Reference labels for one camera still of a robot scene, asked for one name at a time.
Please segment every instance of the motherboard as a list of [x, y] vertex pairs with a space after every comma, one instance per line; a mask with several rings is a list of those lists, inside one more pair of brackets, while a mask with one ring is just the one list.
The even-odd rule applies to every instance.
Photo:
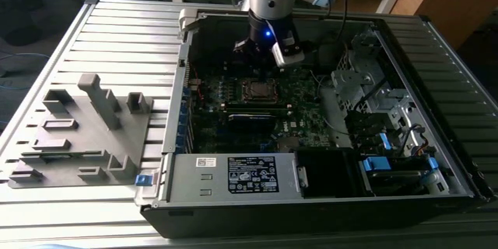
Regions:
[[291, 152], [330, 146], [310, 69], [264, 73], [238, 62], [191, 64], [198, 153]]

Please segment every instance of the white label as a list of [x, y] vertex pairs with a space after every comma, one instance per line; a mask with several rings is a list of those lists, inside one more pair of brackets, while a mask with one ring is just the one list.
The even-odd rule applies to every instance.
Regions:
[[198, 157], [195, 161], [195, 167], [215, 167], [216, 158], [215, 157]]

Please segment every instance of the metal bracket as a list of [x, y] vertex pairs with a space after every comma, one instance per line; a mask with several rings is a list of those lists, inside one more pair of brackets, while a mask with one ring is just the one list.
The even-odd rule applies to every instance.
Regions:
[[180, 11], [180, 17], [178, 18], [178, 26], [180, 31], [186, 31], [186, 28], [190, 24], [196, 22], [196, 9], [195, 8], [186, 8]]

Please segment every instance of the barcode label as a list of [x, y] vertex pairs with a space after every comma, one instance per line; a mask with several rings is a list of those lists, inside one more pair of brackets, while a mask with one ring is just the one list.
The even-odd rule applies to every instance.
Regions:
[[276, 187], [276, 182], [263, 182], [262, 186], [263, 187]]
[[215, 157], [198, 157], [195, 162], [196, 167], [215, 167], [216, 158]]

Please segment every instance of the floor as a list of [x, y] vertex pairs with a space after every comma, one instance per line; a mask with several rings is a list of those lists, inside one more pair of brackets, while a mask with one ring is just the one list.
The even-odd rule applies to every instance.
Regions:
[[[44, 7], [32, 12], [32, 19], [43, 29], [41, 40], [23, 47], [13, 47], [0, 39], [0, 52], [37, 52], [51, 55], [64, 32], [77, 14], [84, 0], [43, 0]], [[188, 2], [230, 4], [232, 0], [187, 0]], [[498, 96], [498, 24], [495, 20], [473, 34], [459, 49], [462, 58], [469, 62], [481, 82], [494, 96]], [[8, 75], [0, 78], [0, 86], [29, 87], [44, 67], [45, 59], [40, 57], [12, 57], [0, 60], [0, 67]], [[0, 88], [0, 133], [17, 109], [27, 90]]]
[[[0, 57], [4, 56], [1, 52], [37, 52], [51, 55], [77, 14], [83, 1], [84, 0], [43, 0], [44, 7], [31, 13], [36, 25], [43, 29], [41, 40], [27, 46], [13, 47], [0, 39]], [[232, 2], [232, 0], [187, 1], [219, 4], [230, 4]], [[47, 59], [41, 57], [11, 57], [0, 60], [0, 67], [8, 71], [8, 75], [0, 78], [0, 86], [15, 88], [29, 87], [45, 65], [45, 60]], [[27, 92], [28, 90], [7, 90], [0, 88], [0, 133], [16, 112]]]

